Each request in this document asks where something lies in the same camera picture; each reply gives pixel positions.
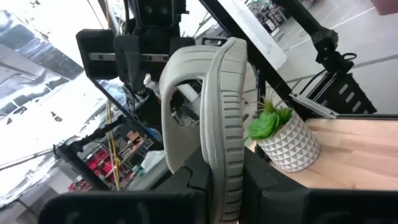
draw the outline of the potted plant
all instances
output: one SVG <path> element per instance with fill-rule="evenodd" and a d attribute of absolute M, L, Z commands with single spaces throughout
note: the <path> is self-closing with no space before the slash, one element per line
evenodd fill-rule
<path fill-rule="evenodd" d="M 284 172 L 305 169 L 319 156 L 320 143 L 298 114 L 292 108 L 276 107 L 265 97 L 248 135 Z"/>

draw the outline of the green succulent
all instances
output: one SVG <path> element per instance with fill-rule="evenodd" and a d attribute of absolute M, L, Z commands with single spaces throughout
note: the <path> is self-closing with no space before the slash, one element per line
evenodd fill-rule
<path fill-rule="evenodd" d="M 262 97 L 260 115 L 249 126 L 249 137 L 253 140 L 265 139 L 273 136 L 291 118 L 291 108 L 276 108 L 273 102 Z"/>

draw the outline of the red object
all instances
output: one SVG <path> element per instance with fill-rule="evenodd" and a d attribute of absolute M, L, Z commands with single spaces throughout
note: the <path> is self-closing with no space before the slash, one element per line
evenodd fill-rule
<path fill-rule="evenodd" d="M 381 16 L 398 12 L 398 0 L 371 0 L 371 2 Z"/>

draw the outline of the wooden table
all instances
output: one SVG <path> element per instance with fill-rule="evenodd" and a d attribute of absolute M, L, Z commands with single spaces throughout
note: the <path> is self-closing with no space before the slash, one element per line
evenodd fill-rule
<path fill-rule="evenodd" d="M 286 176 L 311 188 L 398 190 L 398 121 L 310 119 L 306 124 L 322 144 L 320 156 Z"/>

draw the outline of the white geometric planter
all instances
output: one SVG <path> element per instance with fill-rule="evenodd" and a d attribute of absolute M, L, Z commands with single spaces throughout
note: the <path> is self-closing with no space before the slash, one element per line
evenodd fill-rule
<path fill-rule="evenodd" d="M 271 138 L 257 140 L 257 144 L 284 172 L 307 168 L 319 156 L 321 145 L 293 111 L 292 118 Z"/>

